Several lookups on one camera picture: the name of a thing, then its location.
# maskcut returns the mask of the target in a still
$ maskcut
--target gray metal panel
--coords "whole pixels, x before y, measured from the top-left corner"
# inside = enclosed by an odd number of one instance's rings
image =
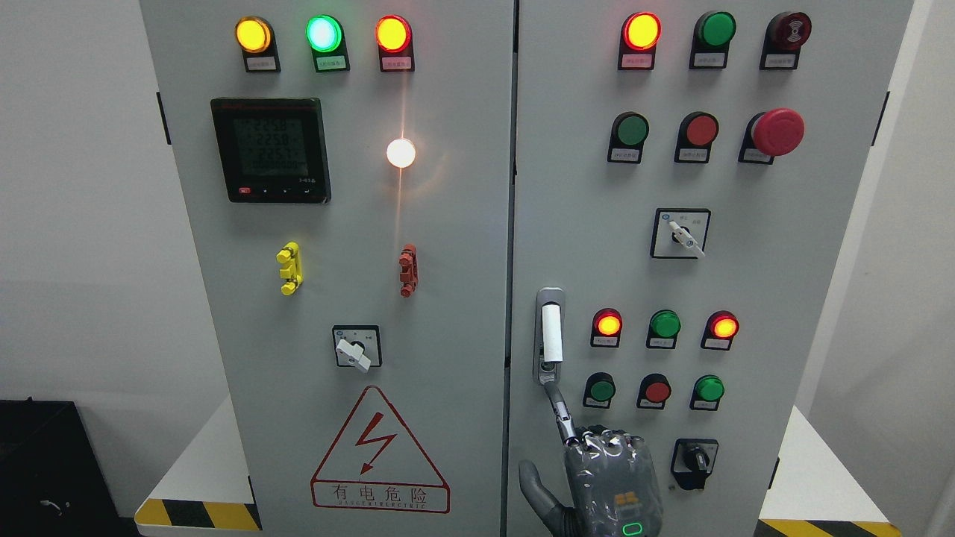
[[[498,533],[513,3],[141,5],[267,534]],[[311,67],[305,25],[320,12],[345,29],[348,73]],[[413,28],[411,74],[378,70],[374,25],[393,12]],[[244,71],[232,33],[250,14],[275,30],[280,74]],[[213,97],[321,98],[331,203],[231,204]],[[418,157],[399,174],[384,152],[402,134]],[[284,297],[275,254],[289,240],[301,245],[306,280]],[[418,248],[421,283],[402,299],[406,242]],[[384,366],[367,376],[336,367],[334,324],[380,325]],[[370,384],[447,480],[450,514],[312,505],[312,474]],[[396,441],[379,462],[414,456],[403,449]]]
[[[566,291],[561,385],[575,422],[647,439],[664,492],[663,535],[753,534],[910,8],[898,0],[521,2],[510,535],[546,534],[518,490],[521,459],[534,460],[570,501],[551,411],[529,372],[543,287]],[[738,23],[729,67],[692,72],[693,25],[721,9]],[[663,22],[656,69],[618,72],[621,25],[641,10]],[[797,71],[760,72],[763,33],[781,11],[809,13],[813,34]],[[737,163],[750,118],[780,106],[805,117],[804,142],[772,166]],[[610,125],[630,110],[650,123],[643,163],[607,163]],[[720,121],[711,162],[676,164],[677,129],[696,110]],[[712,210],[705,259],[650,259],[657,207]],[[605,307],[623,315],[619,349],[588,345],[592,317]],[[683,321],[674,351],[645,347],[661,309]],[[740,319],[732,350],[701,350],[704,324],[723,309]],[[616,381],[609,410],[581,405],[596,371]],[[662,412],[635,408],[651,373],[673,387]],[[717,412],[689,409],[704,374],[726,383]],[[719,440],[705,491],[673,489],[677,438]]]

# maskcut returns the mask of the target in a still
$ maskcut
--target red indicator light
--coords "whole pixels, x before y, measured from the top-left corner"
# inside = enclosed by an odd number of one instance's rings
[[[693,145],[709,145],[716,140],[719,125],[710,116],[697,116],[687,125],[687,140]]]
[[[739,332],[739,323],[731,314],[717,315],[710,323],[710,332],[720,339],[729,339]]]
[[[624,42],[634,51],[647,51],[660,40],[660,18],[641,11],[633,13],[624,23]]]
[[[624,320],[616,310],[610,308],[600,310],[594,316],[594,328],[601,335],[610,337],[620,333],[624,327]]]
[[[660,403],[669,399],[670,388],[664,382],[654,382],[647,386],[647,391],[644,393],[647,397],[647,400],[652,403]]]
[[[381,50],[400,53],[412,42],[412,27],[398,15],[385,15],[375,25],[374,37]]]

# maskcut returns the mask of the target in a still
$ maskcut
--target glowing light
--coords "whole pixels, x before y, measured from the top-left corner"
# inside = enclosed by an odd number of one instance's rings
[[[398,15],[385,15],[374,27],[374,37],[384,51],[400,53],[412,42],[412,27]]]
[[[732,317],[722,316],[713,321],[712,332],[716,337],[728,339],[736,335],[739,330],[739,323]]]
[[[633,13],[624,24],[624,41],[634,51],[645,51],[660,40],[660,19],[653,13]]]
[[[603,335],[616,335],[623,326],[624,323],[620,315],[614,314],[613,312],[600,314],[597,318],[597,332]]]
[[[342,26],[328,15],[312,17],[305,34],[311,48],[320,53],[330,53],[342,44]]]
[[[251,54],[264,52],[272,44],[272,29],[259,17],[243,17],[236,24],[236,41]]]
[[[388,157],[388,162],[390,162],[392,166],[404,169],[412,165],[414,157],[417,156],[417,151],[414,149],[414,144],[410,140],[399,138],[388,144],[388,149],[385,150],[385,156]]]

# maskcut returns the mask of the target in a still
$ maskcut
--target triangle warning symbol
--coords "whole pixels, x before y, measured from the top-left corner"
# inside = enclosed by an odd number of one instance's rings
[[[451,488],[381,388],[368,386],[311,478],[316,507],[447,513]]]

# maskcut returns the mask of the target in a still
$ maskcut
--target black and yellow hazard stripe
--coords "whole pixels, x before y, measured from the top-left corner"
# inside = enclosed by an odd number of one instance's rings
[[[255,504],[222,504],[150,498],[136,512],[137,524],[261,530]]]
[[[753,537],[902,537],[887,522],[761,520]]]

